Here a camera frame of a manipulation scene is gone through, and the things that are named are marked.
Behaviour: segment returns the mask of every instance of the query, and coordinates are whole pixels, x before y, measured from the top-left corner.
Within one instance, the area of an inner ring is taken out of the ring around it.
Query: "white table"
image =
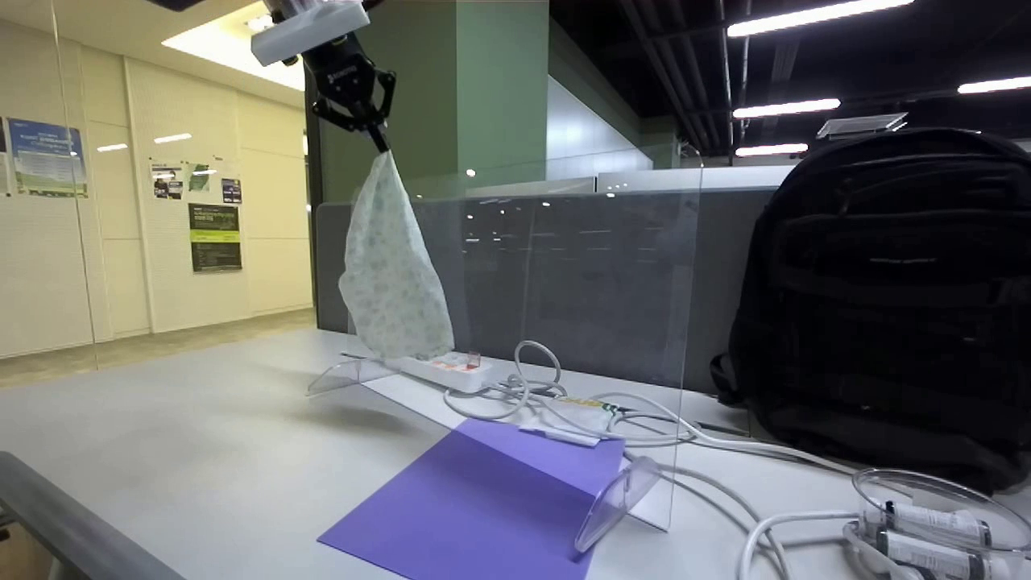
[[[372,389],[310,393],[344,346],[298,333],[2,389],[0,449],[189,580],[391,576],[317,537],[444,429]],[[670,397],[587,375],[570,375],[566,387]],[[691,397],[685,409],[723,414],[705,397]],[[857,507],[852,483],[821,472],[700,449],[676,462],[725,481],[765,514]],[[1031,511],[1031,492],[1013,504]],[[821,530],[782,530],[781,537],[813,536]],[[720,580],[733,576],[740,540],[711,507],[676,492],[670,531],[626,522],[595,551],[589,576]],[[837,548],[800,548],[794,566],[817,580],[855,576]]]

